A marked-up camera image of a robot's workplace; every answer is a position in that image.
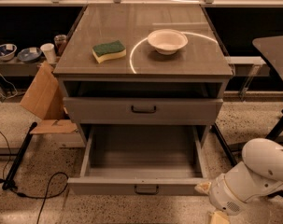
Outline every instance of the open drawer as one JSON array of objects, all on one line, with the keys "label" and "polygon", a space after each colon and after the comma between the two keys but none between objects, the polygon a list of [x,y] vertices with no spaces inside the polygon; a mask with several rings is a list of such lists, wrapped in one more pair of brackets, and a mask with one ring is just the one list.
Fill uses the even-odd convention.
[{"label": "open drawer", "polygon": [[94,125],[76,194],[199,195],[205,165],[194,126]]}]

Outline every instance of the white cord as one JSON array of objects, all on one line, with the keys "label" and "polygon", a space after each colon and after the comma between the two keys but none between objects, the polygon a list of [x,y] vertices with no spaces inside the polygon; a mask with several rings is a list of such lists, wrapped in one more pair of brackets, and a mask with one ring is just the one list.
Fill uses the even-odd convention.
[{"label": "white cord", "polygon": [[3,97],[3,98],[6,98],[6,99],[11,99],[11,98],[17,96],[17,95],[18,95],[18,91],[17,91],[16,87],[15,87],[11,82],[7,81],[7,80],[3,77],[3,75],[1,74],[1,72],[0,72],[0,77],[1,77],[7,84],[11,85],[11,86],[13,87],[14,91],[15,91],[15,94],[13,94],[13,95],[11,95],[11,96],[8,96],[8,97],[4,96],[4,95],[0,92],[0,94],[2,95],[2,97]]}]

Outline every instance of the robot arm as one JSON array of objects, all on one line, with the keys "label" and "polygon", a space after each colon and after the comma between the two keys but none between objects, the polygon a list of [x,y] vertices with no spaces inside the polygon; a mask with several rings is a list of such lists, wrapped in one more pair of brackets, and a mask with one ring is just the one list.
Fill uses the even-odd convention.
[{"label": "robot arm", "polygon": [[196,187],[218,210],[231,216],[254,198],[283,189],[283,146],[268,139],[252,139],[243,147],[242,157],[228,173]]}]

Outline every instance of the drawer handle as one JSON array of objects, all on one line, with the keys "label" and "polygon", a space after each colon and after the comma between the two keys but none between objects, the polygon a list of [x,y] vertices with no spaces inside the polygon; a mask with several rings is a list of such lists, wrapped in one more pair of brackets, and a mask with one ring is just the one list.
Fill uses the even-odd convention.
[{"label": "drawer handle", "polygon": [[131,110],[133,113],[141,113],[141,114],[153,114],[156,113],[157,107],[156,105],[152,107],[152,109],[141,109],[141,108],[135,108],[133,105],[131,106]]},{"label": "drawer handle", "polygon": [[156,186],[154,191],[138,191],[137,185],[134,186],[134,193],[138,195],[157,195],[159,193],[159,186]]}]

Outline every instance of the terrazzo floor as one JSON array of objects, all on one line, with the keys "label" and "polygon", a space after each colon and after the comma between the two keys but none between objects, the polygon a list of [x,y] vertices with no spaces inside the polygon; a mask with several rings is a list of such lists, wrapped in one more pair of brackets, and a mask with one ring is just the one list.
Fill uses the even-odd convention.
[{"label": "terrazzo floor", "polygon": [[[32,122],[39,119],[19,105],[20,98],[0,103],[0,130],[11,147],[19,147]],[[228,144],[265,137],[281,117],[283,96],[254,94],[245,102],[227,96],[217,124]],[[7,147],[0,134],[0,147]],[[79,173],[84,150],[61,148],[50,134],[34,135],[14,178],[18,192],[45,195],[47,183],[56,172]],[[231,166],[219,141],[210,133],[203,147],[208,177],[227,172]],[[0,158],[0,178],[7,158]],[[66,178],[56,176],[49,195],[64,188]],[[43,200],[22,198],[0,185],[0,223],[37,223]],[[206,196],[91,196],[75,195],[69,188],[46,200],[39,223],[208,223],[215,208]],[[283,224],[283,198],[258,198],[247,205],[232,224]]]}]

